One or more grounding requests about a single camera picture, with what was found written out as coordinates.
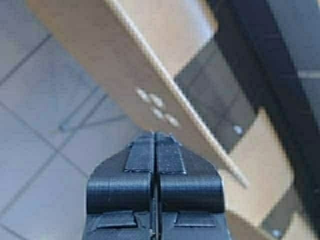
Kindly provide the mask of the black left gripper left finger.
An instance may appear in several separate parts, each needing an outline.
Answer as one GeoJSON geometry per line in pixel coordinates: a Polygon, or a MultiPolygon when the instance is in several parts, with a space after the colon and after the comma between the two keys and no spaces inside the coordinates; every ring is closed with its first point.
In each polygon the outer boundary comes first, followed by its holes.
{"type": "Polygon", "coordinates": [[[154,239],[153,174],[152,132],[100,163],[87,182],[86,239],[154,239]]]}

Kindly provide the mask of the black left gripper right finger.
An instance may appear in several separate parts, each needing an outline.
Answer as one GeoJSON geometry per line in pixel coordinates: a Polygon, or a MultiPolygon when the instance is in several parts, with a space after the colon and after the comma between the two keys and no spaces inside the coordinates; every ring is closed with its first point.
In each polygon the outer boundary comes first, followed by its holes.
{"type": "Polygon", "coordinates": [[[155,135],[163,240],[224,239],[224,192],[215,167],[173,136],[155,135]]]}

